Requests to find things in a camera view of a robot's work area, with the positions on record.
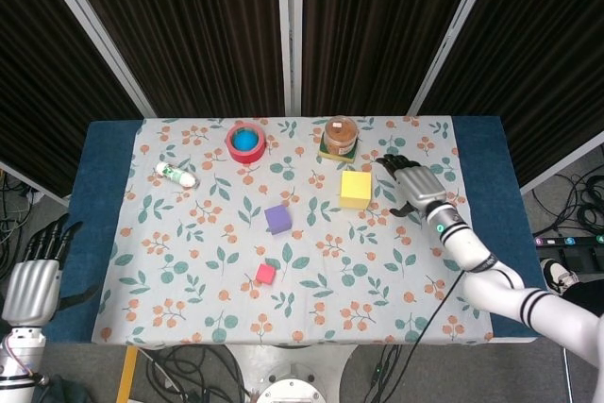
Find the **yellow table leg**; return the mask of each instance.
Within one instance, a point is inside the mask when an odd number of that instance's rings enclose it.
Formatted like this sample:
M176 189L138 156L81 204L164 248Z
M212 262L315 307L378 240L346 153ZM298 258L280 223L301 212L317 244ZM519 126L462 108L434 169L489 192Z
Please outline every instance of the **yellow table leg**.
M115 403L127 403L130 398L130 389L132 388L132 379L134 378L134 367L136 367L136 355L138 351L136 346L129 346L126 349L124 367L122 368L122 379L120 380L120 388L117 391Z

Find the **small red cube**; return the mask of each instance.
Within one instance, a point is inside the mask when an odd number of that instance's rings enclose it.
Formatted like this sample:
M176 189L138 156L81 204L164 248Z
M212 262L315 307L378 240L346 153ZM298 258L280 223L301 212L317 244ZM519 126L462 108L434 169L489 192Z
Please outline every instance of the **small red cube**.
M258 282L266 283L270 285L273 283L275 279L275 274L277 273L277 269L268 264L261 264L258 267L258 272L256 273L256 280Z

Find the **blue ball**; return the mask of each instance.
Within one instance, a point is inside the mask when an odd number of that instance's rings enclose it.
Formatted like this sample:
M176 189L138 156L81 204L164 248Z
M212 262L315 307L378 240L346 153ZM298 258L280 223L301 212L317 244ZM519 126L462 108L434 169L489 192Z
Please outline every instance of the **blue ball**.
M237 131L233 137L233 145L239 151L250 151L258 144L258 136L256 133L243 129Z

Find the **yellow cube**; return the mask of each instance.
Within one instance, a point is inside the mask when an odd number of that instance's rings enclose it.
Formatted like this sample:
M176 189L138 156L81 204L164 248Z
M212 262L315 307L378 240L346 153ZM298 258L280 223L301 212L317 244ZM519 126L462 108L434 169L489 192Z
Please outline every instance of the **yellow cube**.
M342 172L340 206L365 210L371 201L371 172Z

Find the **red tape roll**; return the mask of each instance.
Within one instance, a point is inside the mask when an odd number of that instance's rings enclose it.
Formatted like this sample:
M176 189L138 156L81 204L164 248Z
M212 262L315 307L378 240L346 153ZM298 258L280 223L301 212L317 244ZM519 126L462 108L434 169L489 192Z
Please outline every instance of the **red tape roll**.
M254 148L249 151L238 150L233 145L233 136L242 129L251 130L258 136L258 143ZM226 148L228 148L228 153L230 153L230 156L241 164L250 164L252 162L256 162L262 157L262 155L264 154L264 149L266 148L264 131L262 131L262 129L252 123L239 123L232 127L226 135L225 143Z

